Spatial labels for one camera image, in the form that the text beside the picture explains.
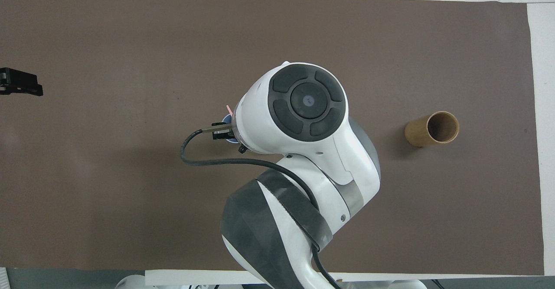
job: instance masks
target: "black clamp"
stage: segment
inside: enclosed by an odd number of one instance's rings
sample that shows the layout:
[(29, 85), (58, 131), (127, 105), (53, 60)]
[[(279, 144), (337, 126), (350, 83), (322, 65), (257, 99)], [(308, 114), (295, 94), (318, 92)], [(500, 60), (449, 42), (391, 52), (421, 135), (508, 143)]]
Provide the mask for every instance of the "black clamp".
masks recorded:
[[(212, 127), (218, 126), (218, 125), (226, 125), (229, 123), (225, 123), (225, 122), (216, 122), (216, 123), (212, 123)], [(212, 132), (212, 139), (213, 140), (223, 140), (223, 139), (234, 139), (235, 136), (233, 135), (233, 131), (230, 128), (226, 128), (220, 131), (213, 131)]]
[(38, 84), (36, 75), (12, 68), (0, 68), (0, 95), (27, 93), (42, 96), (42, 85)]

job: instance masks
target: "brown paper tube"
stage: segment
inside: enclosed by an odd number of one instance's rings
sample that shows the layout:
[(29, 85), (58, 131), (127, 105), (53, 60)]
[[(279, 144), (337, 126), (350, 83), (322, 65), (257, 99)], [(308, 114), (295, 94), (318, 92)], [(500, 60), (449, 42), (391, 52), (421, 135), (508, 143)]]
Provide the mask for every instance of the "brown paper tube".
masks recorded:
[(441, 145), (454, 140), (458, 130), (458, 120), (452, 113), (437, 111), (407, 123), (405, 138), (418, 147)]

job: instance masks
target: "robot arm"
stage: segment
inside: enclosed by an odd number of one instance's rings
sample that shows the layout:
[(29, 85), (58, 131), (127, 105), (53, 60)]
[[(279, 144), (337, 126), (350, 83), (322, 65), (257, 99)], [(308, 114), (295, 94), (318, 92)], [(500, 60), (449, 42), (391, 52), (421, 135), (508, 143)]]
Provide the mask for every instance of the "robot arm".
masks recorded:
[[(221, 232), (230, 254), (276, 289), (339, 288), (317, 252), (376, 195), (380, 165), (372, 142), (349, 118), (337, 78), (313, 64), (284, 62), (242, 97), (231, 130), (242, 147), (284, 158), (277, 165), (224, 162), (272, 169), (226, 202)], [(182, 147), (186, 163), (190, 138)], [(312, 258), (321, 273), (311, 267)]]

